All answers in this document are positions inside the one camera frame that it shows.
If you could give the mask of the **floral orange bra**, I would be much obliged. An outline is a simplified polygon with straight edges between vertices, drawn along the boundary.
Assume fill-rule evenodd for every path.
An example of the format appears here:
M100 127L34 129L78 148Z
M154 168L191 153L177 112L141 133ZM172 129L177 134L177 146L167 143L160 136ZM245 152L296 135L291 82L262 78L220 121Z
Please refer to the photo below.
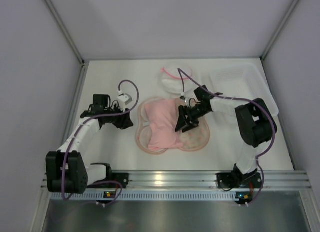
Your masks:
M136 143L138 147L140 147L140 149L142 149L144 152L153 154L153 155L162 154L167 150L169 150L169 149L161 149L157 151L151 151L148 149L148 144L152 136L152 131L151 131L150 122L145 110L145 104L148 102L152 102L154 100L159 100L159 99L164 99L164 98L161 98L161 97L149 98L143 101L138 108L138 129L136 132ZM175 99L176 113L178 118L178 114L179 114L178 107L180 105L185 105L186 103L180 98L172 98L172 99ZM205 118L203 117L199 119L199 127L194 128L187 132L179 131L177 133L179 134L179 138L183 143L183 146L180 148L174 148L174 149L179 149L186 152L200 150L204 148L210 140L210 129Z

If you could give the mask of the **pink cloth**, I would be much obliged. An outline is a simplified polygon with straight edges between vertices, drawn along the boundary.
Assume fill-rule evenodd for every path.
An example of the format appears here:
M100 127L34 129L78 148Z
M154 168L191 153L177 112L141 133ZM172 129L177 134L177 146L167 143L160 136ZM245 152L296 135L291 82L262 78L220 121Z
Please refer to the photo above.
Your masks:
M159 99L145 104L151 128L151 139L148 149L174 149L183 146L179 134L175 131L178 121L175 99Z

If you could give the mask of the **white mesh laundry bag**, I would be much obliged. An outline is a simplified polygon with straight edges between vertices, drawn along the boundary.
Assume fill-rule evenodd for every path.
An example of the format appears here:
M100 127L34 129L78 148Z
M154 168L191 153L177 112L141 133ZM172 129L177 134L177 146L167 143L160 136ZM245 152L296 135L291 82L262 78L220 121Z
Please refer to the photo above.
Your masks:
M183 62L169 62L165 64L159 72L158 80L162 87L169 93L181 94L193 89L195 83L188 76L182 73L180 76L178 68L186 72L190 77L197 80L198 72L190 65Z

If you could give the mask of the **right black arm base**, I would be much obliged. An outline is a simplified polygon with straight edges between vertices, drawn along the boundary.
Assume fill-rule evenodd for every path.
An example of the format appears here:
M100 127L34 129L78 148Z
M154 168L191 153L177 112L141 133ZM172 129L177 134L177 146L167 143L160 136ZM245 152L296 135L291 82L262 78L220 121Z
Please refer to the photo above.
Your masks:
M230 191L235 188L260 188L262 184L261 174L258 170L246 174L235 165L232 171L219 172L216 174L218 188Z

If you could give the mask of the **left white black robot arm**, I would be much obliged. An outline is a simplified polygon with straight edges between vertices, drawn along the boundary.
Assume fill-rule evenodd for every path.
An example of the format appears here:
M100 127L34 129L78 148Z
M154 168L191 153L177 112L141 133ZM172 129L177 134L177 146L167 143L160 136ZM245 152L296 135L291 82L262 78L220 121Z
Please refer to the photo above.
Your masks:
M92 162L88 147L105 124L127 129L134 124L127 105L131 95L120 93L115 101L110 95L94 94L93 102L83 111L70 137L45 158L47 188L50 192L84 193L89 186L104 185L113 179L108 163Z

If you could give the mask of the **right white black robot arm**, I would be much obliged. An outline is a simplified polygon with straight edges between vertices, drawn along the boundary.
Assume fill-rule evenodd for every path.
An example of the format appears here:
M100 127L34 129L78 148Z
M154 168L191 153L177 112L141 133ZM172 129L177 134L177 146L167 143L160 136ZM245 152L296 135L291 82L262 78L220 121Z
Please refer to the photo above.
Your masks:
M196 102L190 100L178 107L175 131L187 132L199 127L200 118L210 112L221 112L234 117L243 140L241 155L234 171L247 175L257 170L259 157L266 154L275 141L277 125L262 98L224 97L222 93L210 92L206 85L194 90Z

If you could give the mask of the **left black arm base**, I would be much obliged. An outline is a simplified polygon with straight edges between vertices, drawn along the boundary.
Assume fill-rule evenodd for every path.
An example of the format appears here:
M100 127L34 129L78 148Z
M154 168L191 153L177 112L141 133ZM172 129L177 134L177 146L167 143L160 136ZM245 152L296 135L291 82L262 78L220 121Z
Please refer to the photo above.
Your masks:
M118 182L123 188L126 188L129 183L129 176L129 173L126 172L107 172L105 179L95 181L93 184L88 185L88 188L120 188L117 183L107 181Z

